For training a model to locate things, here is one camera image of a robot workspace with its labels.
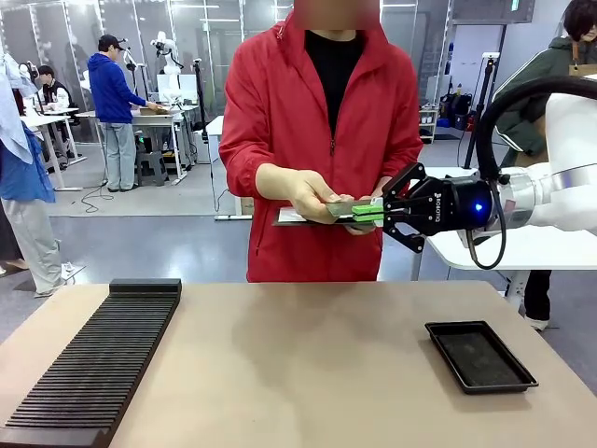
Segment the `person's left hand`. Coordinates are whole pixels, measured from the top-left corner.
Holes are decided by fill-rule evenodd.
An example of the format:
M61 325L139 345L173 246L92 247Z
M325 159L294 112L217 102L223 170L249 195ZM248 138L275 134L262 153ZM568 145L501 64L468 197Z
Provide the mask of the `person's left hand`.
M381 197L382 189L391 179L391 176L382 177L377 183L375 189L369 195L362 196L360 201L371 201ZM345 225L344 228L353 236L364 236L376 230L376 226L374 224Z

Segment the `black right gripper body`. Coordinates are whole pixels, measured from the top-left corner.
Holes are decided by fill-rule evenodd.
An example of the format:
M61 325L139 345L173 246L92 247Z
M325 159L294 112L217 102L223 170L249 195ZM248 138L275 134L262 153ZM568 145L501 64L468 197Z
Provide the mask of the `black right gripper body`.
M409 189L409 225L420 233L475 230L492 216L488 183L473 176L428 176Z

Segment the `person's right hand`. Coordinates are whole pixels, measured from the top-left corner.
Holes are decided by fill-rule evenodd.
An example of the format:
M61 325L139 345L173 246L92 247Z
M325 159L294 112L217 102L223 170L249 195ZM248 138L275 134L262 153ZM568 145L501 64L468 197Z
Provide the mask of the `person's right hand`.
M337 219L326 206L330 203L340 203L344 199L345 196L334 192L315 171L297 171L293 174L289 201L298 214L308 221L333 224Z

